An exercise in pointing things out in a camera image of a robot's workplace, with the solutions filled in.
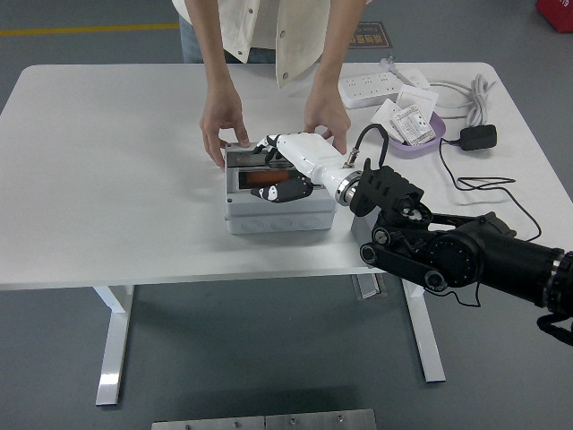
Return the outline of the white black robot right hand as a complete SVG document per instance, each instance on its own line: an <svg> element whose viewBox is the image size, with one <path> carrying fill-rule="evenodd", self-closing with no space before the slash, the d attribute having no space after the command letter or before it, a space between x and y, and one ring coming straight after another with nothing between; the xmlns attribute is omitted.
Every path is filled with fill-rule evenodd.
<svg viewBox="0 0 573 430"><path fill-rule="evenodd" d="M265 162L282 156L314 185L323 185L340 205L349 206L362 172L320 134L291 133L268 135L256 144L253 154L266 150Z"/></svg>

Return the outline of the person's right hand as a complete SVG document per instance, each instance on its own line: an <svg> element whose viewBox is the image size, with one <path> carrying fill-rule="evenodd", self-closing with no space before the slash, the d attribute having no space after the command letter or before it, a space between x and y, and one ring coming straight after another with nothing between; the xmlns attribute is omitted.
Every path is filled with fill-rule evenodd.
<svg viewBox="0 0 573 430"><path fill-rule="evenodd" d="M242 102L234 87L208 90L200 128L204 149L221 170L225 168L222 149L227 145L219 137L221 130L233 130L241 146L250 145L244 125Z"/></svg>

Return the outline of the person's left hand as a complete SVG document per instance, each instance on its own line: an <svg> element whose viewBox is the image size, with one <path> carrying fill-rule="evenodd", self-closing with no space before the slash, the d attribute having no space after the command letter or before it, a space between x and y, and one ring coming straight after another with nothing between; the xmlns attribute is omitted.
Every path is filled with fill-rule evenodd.
<svg viewBox="0 0 573 430"><path fill-rule="evenodd" d="M305 104L304 132L314 133L323 127L325 140L332 139L332 145L341 154L346 154L346 135L351 120L340 98L338 88L313 88Z"/></svg>

